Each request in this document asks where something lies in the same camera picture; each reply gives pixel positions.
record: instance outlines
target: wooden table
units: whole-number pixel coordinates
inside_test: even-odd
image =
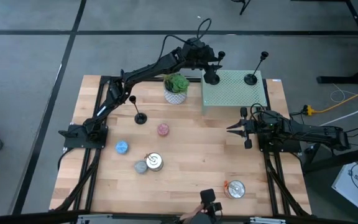
[[[100,76],[85,75],[78,95],[73,122],[91,117]],[[273,110],[288,117],[280,80],[267,80]],[[170,105],[163,96],[161,82],[137,84],[132,95],[146,113],[143,125],[135,124],[134,105],[127,102],[108,117],[108,142],[102,150],[91,206],[92,212],[181,214],[192,211],[201,201],[200,191],[213,188],[224,215],[272,215],[264,157],[256,135],[250,136],[252,149],[244,149],[244,139],[226,132],[238,122],[239,108],[211,108],[201,114],[201,84],[191,83],[182,105]],[[170,133],[157,134],[157,125],[167,123]],[[125,140],[128,153],[118,154],[115,144]],[[59,206],[78,182],[84,149],[74,149],[62,160],[50,208]],[[141,175],[134,163],[147,153],[158,152],[164,161],[159,172]],[[281,153],[285,183],[304,210],[310,212],[305,181],[299,161]],[[241,199],[223,193],[225,180],[240,180],[246,187]],[[88,187],[84,188],[80,208],[84,208]],[[278,207],[283,213],[280,191]]]

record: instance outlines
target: yellow cable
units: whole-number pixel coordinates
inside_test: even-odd
[[[329,111],[329,110],[331,110],[331,109],[334,109],[335,107],[337,107],[337,106],[339,106],[339,105],[342,105],[342,104],[344,104],[344,103],[348,102],[349,100],[354,99],[354,98],[356,98],[356,97],[358,97],[358,94],[357,94],[357,95],[354,95],[354,96],[350,97],[349,99],[344,100],[344,101],[342,101],[342,102],[340,102],[340,103],[338,103],[338,104],[336,104],[336,105],[334,105],[334,106],[332,106],[332,107],[330,107],[330,108],[327,108],[327,109],[325,109],[325,110],[322,110],[322,111],[316,111],[316,110],[312,109],[311,106],[308,106],[308,109],[310,110],[310,113],[308,113],[308,115],[311,116],[312,113],[324,113],[324,112],[327,112],[327,111]]]

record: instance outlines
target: potted plant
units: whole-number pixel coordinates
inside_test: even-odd
[[[189,80],[179,73],[165,75],[164,96],[171,104],[181,104],[186,100]]]

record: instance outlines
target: gray floor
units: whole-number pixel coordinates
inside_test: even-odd
[[[0,1],[0,29],[70,30],[79,5],[79,0]],[[195,30],[207,17],[213,20],[211,30],[357,30],[343,3],[258,0],[252,1],[241,17],[240,8],[228,0],[88,0],[80,30]],[[24,213],[48,209],[63,145],[57,131],[66,129],[71,121],[82,76],[117,75],[121,68],[130,71],[152,63],[162,39],[162,35],[76,37]],[[6,143],[0,152],[0,215],[10,212],[67,40],[66,35],[0,36],[0,136]],[[264,78],[283,80],[290,111],[298,111],[304,104],[319,109],[333,105],[329,95],[336,88],[319,85],[315,78],[358,71],[358,38],[206,35],[203,41],[215,52],[226,52],[222,65],[228,70],[253,69],[260,52],[268,51],[270,56],[260,70]],[[179,45],[168,39],[165,52]],[[338,86],[358,93],[358,85]],[[358,99],[305,121],[319,125],[356,110]],[[333,125],[356,127],[358,114]],[[358,143],[358,137],[352,142]],[[328,151],[319,154],[320,158],[328,156]],[[337,172],[333,169],[305,177],[313,213],[358,221],[358,209],[330,188]]]

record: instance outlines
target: metal can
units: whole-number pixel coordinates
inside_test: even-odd
[[[224,194],[231,199],[242,198],[246,194],[246,187],[241,181],[224,182]]]
[[[160,154],[155,152],[146,156],[146,164],[152,171],[159,171],[164,165]]]

